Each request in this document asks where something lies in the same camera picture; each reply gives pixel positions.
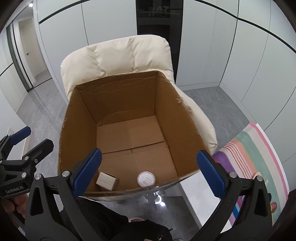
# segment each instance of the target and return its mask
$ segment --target colorful striped mat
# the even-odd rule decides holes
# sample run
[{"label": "colorful striped mat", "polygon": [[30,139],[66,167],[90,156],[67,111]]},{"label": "colorful striped mat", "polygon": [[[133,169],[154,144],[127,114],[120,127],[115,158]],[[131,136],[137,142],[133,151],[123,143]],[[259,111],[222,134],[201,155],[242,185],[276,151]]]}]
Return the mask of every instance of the colorful striped mat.
[{"label": "colorful striped mat", "polygon": [[[273,224],[283,210],[289,194],[289,186],[281,162],[269,139],[258,124],[249,123],[234,139],[213,154],[227,172],[235,172],[239,177],[253,179],[261,175],[267,191],[271,193],[271,203],[277,208],[272,213]],[[239,197],[229,219],[233,225],[242,206]]]}]

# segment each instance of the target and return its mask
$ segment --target black pants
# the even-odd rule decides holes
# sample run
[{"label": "black pants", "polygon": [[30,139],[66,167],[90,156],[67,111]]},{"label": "black pants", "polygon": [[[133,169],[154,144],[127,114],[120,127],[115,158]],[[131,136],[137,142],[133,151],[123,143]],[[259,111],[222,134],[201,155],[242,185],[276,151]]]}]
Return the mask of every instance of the black pants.
[{"label": "black pants", "polygon": [[[104,205],[90,201],[85,198],[78,198],[85,215],[93,227],[100,231],[110,241],[143,241],[144,239],[158,241],[172,241],[169,229],[150,220],[141,222],[128,222],[126,216],[120,215]],[[65,226],[77,237],[79,237],[71,223],[66,210],[61,212]]]}]

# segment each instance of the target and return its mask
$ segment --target small box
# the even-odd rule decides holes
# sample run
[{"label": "small box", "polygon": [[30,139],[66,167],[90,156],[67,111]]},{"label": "small box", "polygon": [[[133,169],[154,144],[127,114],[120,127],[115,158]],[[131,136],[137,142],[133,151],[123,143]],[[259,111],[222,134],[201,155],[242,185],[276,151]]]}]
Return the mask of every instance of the small box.
[{"label": "small box", "polygon": [[100,172],[96,184],[102,188],[112,191],[115,188],[117,181],[118,179],[116,176]]}]

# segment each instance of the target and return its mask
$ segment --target blue rubber pad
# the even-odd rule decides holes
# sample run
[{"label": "blue rubber pad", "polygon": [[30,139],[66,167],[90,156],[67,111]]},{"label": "blue rubber pad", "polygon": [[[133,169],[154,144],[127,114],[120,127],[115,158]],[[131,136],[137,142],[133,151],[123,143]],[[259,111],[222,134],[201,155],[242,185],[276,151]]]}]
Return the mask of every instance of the blue rubber pad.
[{"label": "blue rubber pad", "polygon": [[90,159],[85,163],[73,182],[72,194],[75,198],[82,196],[85,193],[89,183],[91,182],[101,163],[102,152],[97,149]]},{"label": "blue rubber pad", "polygon": [[209,184],[215,197],[224,198],[225,183],[205,154],[200,151],[196,157],[197,165]]},{"label": "blue rubber pad", "polygon": [[26,137],[28,137],[30,134],[31,134],[31,128],[26,126],[25,128],[21,129],[17,133],[14,133],[10,137],[10,144],[11,145],[16,145],[17,143],[21,142]]}]

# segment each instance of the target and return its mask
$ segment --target floor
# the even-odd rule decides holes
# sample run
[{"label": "floor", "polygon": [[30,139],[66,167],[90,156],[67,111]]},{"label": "floor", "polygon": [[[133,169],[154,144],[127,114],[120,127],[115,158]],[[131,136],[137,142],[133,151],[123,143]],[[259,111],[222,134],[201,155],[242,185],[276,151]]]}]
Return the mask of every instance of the floor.
[{"label": "floor", "polygon": [[[236,136],[248,120],[219,87],[210,87],[185,91],[205,112],[216,129],[218,144],[225,145]],[[58,92],[53,80],[49,80],[30,91],[21,104],[17,114],[31,127],[32,134],[29,149],[48,138],[54,143],[54,150],[37,165],[37,173],[45,177],[57,175],[58,144],[66,103]],[[110,209],[128,216],[150,219],[166,227],[173,228],[173,238],[190,240],[198,227],[182,196],[167,196],[164,190],[159,192],[165,205],[155,205],[145,197],[129,199],[125,202],[102,202]],[[56,196],[59,209],[62,203]]]},{"label": "floor", "polygon": [[37,85],[40,85],[51,78],[52,76],[50,75],[48,69],[46,69],[35,77],[36,82],[33,84],[33,86],[36,87]]}]

